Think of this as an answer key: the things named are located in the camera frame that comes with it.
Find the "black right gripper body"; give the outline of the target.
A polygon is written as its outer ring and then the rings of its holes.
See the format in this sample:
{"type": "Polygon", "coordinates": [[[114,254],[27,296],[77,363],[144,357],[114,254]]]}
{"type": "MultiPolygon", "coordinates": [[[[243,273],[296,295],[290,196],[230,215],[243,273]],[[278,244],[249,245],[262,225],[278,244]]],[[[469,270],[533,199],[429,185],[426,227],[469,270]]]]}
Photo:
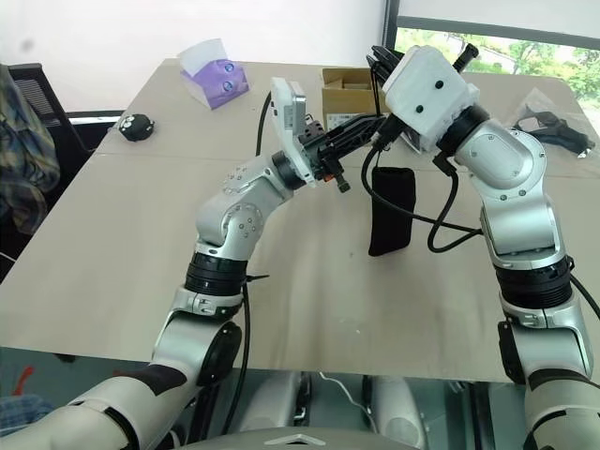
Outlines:
{"type": "Polygon", "coordinates": [[[455,61],[455,70],[461,73],[473,59],[476,59],[479,55],[479,50],[476,46],[468,43],[462,53],[458,56],[455,61]]]}

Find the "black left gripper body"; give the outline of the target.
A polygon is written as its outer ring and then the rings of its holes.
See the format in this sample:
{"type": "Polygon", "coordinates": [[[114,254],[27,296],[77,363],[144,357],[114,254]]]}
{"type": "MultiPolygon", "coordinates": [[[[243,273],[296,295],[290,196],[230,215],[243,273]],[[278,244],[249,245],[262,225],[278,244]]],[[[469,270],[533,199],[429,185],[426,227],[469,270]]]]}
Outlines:
{"type": "Polygon", "coordinates": [[[343,127],[326,132],[318,120],[315,120],[311,114],[307,114],[304,130],[298,140],[303,146],[314,179],[324,182],[335,179],[340,192],[346,192],[351,188],[342,175],[344,169],[339,163],[341,158],[351,152],[351,138],[347,136],[343,127]]]}

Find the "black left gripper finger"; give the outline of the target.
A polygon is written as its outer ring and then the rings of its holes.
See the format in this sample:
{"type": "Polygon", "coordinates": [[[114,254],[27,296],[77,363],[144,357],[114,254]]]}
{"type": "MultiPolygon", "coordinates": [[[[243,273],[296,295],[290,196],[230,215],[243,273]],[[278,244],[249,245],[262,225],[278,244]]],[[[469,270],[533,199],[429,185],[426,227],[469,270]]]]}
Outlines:
{"type": "Polygon", "coordinates": [[[382,122],[364,122],[337,127],[337,135],[333,138],[334,156],[345,158],[367,145],[381,126],[382,122]]]}
{"type": "Polygon", "coordinates": [[[386,119],[385,115],[357,114],[326,133],[328,141],[369,141],[386,119]]]}

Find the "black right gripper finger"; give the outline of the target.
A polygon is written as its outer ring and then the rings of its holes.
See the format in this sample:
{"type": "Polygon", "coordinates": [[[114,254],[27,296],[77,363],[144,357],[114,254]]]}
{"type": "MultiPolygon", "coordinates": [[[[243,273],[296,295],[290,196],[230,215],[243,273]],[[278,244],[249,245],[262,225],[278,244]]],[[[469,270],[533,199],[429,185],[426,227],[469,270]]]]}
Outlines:
{"type": "Polygon", "coordinates": [[[378,83],[385,83],[395,69],[395,56],[366,56],[369,68],[374,72],[378,83]]]}
{"type": "Polygon", "coordinates": [[[389,49],[384,46],[373,45],[371,47],[373,56],[381,63],[399,63],[404,56],[403,52],[389,49]]]}

